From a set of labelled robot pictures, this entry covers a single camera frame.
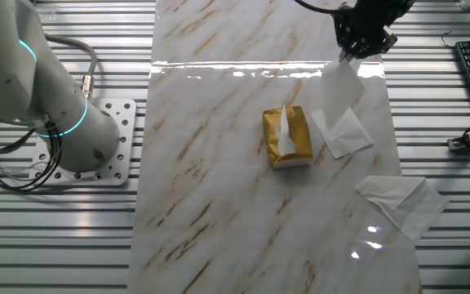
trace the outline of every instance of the marble surface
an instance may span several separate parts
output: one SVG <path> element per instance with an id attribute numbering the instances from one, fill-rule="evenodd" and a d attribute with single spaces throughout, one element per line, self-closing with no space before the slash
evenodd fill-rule
<path id="1" fill-rule="evenodd" d="M 334 159 L 308 116 L 312 165 L 269 167 L 263 111 L 316 110 L 338 53 L 292 1 L 157 2 L 130 294 L 421 292 L 414 244 L 354 190 L 401 174 L 375 58 L 352 105 L 375 144 Z"/>

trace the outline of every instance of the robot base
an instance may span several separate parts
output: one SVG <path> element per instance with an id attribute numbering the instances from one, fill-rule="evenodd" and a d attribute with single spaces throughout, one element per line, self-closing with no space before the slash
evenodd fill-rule
<path id="1" fill-rule="evenodd" d="M 89 172 L 72 172 L 57 167 L 45 186 L 117 187 L 128 180 L 131 148 L 134 136 L 135 101 L 131 99 L 93 99 L 95 107 L 109 113 L 119 127 L 120 141 L 115 154 L 100 168 Z M 32 164 L 48 161 L 48 147 L 38 140 L 33 152 Z M 44 165 L 37 165 L 30 173 L 33 179 L 42 172 Z"/>

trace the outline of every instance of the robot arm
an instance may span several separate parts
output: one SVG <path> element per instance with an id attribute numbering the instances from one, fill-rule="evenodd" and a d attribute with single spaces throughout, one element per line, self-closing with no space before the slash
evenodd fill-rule
<path id="1" fill-rule="evenodd" d="M 358 0 L 354 8 L 343 4 L 335 13 L 340 61 L 386 53 L 397 42 L 389 26 L 405 15 L 415 0 Z"/>

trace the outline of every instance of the white tissue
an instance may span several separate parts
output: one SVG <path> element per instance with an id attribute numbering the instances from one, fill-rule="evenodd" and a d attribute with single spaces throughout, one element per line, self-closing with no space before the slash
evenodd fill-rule
<path id="1" fill-rule="evenodd" d="M 449 204 L 423 177 L 368 176 L 357 192 L 415 243 Z"/>
<path id="2" fill-rule="evenodd" d="M 322 69 L 321 108 L 331 129 L 366 88 L 347 61 L 331 61 Z"/>
<path id="3" fill-rule="evenodd" d="M 312 112 L 311 116 L 334 158 L 341 158 L 373 144 L 373 140 L 351 108 L 346 110 L 332 129 L 327 127 L 322 109 Z"/>
<path id="4" fill-rule="evenodd" d="M 282 106 L 280 130 L 278 137 L 278 152 L 281 156 L 295 153 L 295 143 L 290 138 L 290 125 L 287 122 L 286 107 Z"/>

